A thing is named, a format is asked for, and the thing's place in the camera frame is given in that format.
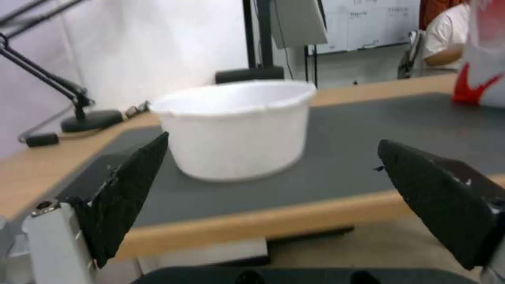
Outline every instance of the foam pad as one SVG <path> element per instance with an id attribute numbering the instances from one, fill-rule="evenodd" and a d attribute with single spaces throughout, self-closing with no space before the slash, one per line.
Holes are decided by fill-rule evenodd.
<path id="1" fill-rule="evenodd" d="M 135 151 L 112 172 L 92 198 L 70 197 L 91 257 L 102 268 L 116 255 L 142 209 L 168 147 L 163 133 Z"/>
<path id="2" fill-rule="evenodd" d="M 503 237 L 503 189 L 467 164 L 382 140 L 378 154 L 398 192 L 466 269 L 483 266 Z"/>

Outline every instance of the whiteboard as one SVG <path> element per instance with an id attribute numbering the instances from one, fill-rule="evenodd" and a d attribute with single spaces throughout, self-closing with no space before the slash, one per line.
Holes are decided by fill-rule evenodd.
<path id="1" fill-rule="evenodd" d="M 420 0 L 323 0 L 328 43 L 317 45 L 318 53 L 408 42 L 419 27 L 419 6 Z"/>

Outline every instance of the wooden table edge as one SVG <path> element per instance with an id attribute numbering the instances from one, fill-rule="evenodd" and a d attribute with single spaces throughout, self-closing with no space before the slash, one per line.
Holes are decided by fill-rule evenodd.
<path id="1" fill-rule="evenodd" d="M 505 174 L 491 176 L 505 187 Z M 132 228 L 118 259 L 254 238 L 277 239 L 412 214 L 396 190 L 291 205 L 192 221 Z"/>

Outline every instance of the lamp base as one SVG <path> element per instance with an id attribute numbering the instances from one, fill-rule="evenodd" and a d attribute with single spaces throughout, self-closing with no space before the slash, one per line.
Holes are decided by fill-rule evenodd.
<path id="1" fill-rule="evenodd" d="M 69 117 L 62 121 L 62 131 L 82 132 L 94 129 L 103 129 L 123 121 L 123 114 L 117 110 L 105 110 L 86 113 L 84 120 Z"/>

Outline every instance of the chair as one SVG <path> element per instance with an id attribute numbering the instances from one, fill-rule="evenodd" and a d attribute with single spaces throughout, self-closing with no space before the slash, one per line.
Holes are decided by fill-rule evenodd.
<path id="1" fill-rule="evenodd" d="M 421 48 L 424 44 L 424 37 L 423 30 L 409 33 L 410 48 L 401 58 L 398 66 L 398 79 L 408 79 L 422 73 Z"/>

